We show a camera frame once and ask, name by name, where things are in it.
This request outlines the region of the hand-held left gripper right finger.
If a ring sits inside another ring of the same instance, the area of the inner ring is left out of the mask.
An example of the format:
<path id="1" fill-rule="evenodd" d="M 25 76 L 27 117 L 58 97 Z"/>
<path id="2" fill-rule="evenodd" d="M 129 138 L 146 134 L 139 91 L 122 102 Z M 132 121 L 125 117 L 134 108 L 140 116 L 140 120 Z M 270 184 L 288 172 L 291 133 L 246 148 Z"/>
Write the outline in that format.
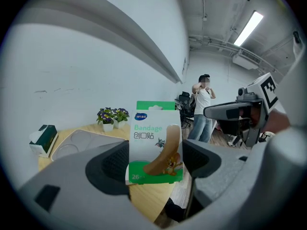
<path id="1" fill-rule="evenodd" d="M 237 230 L 250 183 L 243 170 L 250 150 L 184 140 L 183 162 L 192 177 L 184 220 L 176 230 Z"/>

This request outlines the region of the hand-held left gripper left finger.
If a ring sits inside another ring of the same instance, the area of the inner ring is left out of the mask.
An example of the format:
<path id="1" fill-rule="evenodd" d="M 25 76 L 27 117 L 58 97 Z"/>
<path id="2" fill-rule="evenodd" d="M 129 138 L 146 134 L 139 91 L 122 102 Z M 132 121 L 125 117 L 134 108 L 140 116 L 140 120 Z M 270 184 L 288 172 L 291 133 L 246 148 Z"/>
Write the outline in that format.
<path id="1" fill-rule="evenodd" d="M 52 230 L 154 230 L 125 184 L 127 141 L 52 162 L 19 190 L 27 209 Z"/>

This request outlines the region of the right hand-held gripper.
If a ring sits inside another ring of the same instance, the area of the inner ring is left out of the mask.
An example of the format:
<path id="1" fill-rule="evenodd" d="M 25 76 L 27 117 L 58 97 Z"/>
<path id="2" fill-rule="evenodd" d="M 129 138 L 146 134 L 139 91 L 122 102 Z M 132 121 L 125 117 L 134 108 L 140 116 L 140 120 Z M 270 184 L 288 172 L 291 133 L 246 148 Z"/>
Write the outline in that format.
<path id="1" fill-rule="evenodd" d="M 203 114 L 217 120 L 223 133 L 239 137 L 251 148 L 258 142 L 269 113 L 278 103 L 275 89 L 275 81 L 267 73 L 247 87 L 239 88 L 234 102 L 205 107 Z"/>

